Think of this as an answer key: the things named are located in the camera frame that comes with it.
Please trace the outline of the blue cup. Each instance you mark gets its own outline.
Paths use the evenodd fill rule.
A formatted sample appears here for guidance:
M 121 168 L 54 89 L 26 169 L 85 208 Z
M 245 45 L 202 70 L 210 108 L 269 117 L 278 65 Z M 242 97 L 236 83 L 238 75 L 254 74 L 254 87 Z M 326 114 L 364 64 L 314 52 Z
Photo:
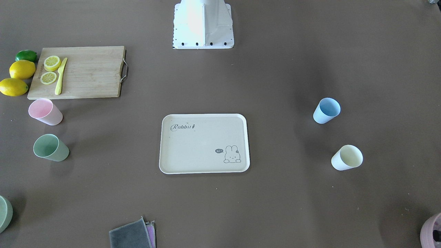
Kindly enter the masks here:
M 313 119 L 319 124 L 324 124 L 338 116 L 340 112 L 340 104 L 335 99 L 326 97 L 321 99 L 321 101 L 319 102 L 317 108 L 314 111 Z

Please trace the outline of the cream cup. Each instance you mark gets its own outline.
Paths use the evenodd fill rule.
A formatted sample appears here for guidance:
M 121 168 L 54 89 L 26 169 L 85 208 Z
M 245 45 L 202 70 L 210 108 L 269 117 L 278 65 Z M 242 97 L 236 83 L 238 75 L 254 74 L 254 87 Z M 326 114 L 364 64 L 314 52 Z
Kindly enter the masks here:
M 362 152 L 353 145 L 342 146 L 331 159 L 332 166 L 338 171 L 356 168 L 360 166 L 362 162 Z

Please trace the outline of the green cup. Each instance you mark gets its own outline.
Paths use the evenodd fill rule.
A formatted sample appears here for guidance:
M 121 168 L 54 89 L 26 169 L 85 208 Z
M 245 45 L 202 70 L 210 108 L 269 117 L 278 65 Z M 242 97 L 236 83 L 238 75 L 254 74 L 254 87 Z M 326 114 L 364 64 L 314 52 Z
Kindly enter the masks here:
M 33 152 L 37 157 L 61 162 L 68 157 L 70 151 L 54 134 L 44 134 L 35 141 Z

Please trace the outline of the pink cup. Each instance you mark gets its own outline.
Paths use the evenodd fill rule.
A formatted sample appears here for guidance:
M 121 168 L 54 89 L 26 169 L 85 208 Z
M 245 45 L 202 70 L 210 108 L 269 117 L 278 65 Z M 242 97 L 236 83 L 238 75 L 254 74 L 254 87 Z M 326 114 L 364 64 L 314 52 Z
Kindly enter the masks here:
M 63 115 L 54 103 L 45 98 L 38 99 L 31 103 L 28 108 L 28 114 L 47 125 L 57 125 L 62 119 Z

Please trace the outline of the cream rabbit tray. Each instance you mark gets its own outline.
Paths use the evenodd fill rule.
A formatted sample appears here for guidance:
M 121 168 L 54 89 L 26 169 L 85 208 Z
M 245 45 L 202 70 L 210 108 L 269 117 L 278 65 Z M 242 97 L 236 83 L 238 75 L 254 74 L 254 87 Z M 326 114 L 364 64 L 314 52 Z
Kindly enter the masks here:
M 249 165 L 243 115 L 170 114 L 162 120 L 159 169 L 163 173 L 241 173 Z

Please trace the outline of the purple cloth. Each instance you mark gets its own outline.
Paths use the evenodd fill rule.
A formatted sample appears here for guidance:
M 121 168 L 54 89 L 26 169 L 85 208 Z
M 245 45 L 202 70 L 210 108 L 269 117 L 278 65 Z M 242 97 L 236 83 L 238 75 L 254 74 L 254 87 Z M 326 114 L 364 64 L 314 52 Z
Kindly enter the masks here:
M 150 247 L 156 248 L 155 221 L 148 221 L 145 223 L 145 226 L 148 232 L 148 240 L 150 242 Z

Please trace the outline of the wooden cutting board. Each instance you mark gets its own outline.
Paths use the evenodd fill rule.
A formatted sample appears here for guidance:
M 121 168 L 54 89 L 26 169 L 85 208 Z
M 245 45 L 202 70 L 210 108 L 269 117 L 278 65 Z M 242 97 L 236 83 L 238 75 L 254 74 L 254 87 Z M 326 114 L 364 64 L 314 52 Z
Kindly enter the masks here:
M 126 49 L 123 46 L 90 46 L 43 48 L 27 98 L 86 99 L 118 97 L 122 86 L 122 70 Z M 62 89 L 54 93 L 56 83 L 44 85 L 44 60 L 51 55 L 67 58 Z

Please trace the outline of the grey folded cloth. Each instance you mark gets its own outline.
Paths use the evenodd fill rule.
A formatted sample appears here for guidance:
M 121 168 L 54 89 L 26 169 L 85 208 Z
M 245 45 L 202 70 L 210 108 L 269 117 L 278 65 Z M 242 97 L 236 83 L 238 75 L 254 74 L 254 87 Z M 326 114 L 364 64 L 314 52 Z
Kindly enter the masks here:
M 112 248 L 151 248 L 143 218 L 109 231 Z

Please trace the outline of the yellow plastic knife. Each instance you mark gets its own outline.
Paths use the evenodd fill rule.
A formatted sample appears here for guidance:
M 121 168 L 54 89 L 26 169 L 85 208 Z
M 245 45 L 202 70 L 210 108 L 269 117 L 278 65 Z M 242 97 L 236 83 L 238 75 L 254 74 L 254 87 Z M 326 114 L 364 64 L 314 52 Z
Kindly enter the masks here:
M 63 74 L 64 74 L 64 69 L 65 69 L 67 60 L 68 60 L 68 58 L 64 58 L 62 60 L 62 62 L 61 62 L 61 65 L 57 69 L 57 72 L 58 72 L 59 75 L 58 75 L 57 84 L 56 84 L 55 91 L 54 91 L 55 95 L 60 95 L 61 94 Z

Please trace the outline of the lemon slice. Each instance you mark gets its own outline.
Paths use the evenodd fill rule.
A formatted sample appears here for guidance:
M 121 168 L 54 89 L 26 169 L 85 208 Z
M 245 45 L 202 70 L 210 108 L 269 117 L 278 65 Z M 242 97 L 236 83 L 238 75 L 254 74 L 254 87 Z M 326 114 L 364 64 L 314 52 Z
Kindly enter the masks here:
M 55 72 L 46 72 L 40 77 L 40 82 L 44 85 L 49 85 L 57 81 L 57 74 Z
M 61 65 L 61 59 L 57 55 L 51 55 L 44 60 L 43 67 L 47 72 L 54 72 Z

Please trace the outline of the whole yellow lemon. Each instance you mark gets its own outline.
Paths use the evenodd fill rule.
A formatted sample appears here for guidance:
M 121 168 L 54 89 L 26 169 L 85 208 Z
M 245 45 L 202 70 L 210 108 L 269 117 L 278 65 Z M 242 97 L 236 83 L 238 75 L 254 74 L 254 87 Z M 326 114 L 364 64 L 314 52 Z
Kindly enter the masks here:
M 28 85 L 23 80 L 6 78 L 0 82 L 0 91 L 6 96 L 16 97 L 28 91 Z
M 27 60 L 15 61 L 9 68 L 10 77 L 19 80 L 29 79 L 34 75 L 35 71 L 35 63 Z

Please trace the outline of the green lime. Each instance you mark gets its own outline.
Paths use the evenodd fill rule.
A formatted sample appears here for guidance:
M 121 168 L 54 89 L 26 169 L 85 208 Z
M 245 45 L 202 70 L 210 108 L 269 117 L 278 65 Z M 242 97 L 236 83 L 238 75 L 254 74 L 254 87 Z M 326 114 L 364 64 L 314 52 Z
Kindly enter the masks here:
M 33 50 L 22 50 L 17 52 L 15 56 L 15 61 L 25 60 L 30 62 L 35 62 L 38 58 L 38 54 Z

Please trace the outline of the green bowl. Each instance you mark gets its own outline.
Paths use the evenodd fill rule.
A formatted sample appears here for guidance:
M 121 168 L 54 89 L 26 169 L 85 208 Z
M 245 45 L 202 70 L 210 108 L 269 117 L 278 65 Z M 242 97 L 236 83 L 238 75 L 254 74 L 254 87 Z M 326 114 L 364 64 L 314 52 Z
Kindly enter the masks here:
M 0 233 L 10 224 L 13 215 L 13 207 L 9 200 L 0 196 Z

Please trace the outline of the pink bowl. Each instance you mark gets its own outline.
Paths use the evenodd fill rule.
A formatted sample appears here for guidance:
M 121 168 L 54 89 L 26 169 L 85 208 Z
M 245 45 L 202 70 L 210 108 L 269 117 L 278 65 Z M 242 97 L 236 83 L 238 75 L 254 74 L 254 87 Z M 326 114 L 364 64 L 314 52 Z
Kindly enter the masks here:
M 420 242 L 422 248 L 440 248 L 441 213 L 433 215 L 422 226 Z

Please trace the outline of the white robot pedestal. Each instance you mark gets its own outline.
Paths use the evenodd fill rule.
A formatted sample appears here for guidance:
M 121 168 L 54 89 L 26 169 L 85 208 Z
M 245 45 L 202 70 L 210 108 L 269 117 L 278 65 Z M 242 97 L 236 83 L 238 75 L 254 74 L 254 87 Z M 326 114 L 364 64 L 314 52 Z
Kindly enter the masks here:
M 174 49 L 234 47 L 231 6 L 223 0 L 182 0 L 174 7 Z

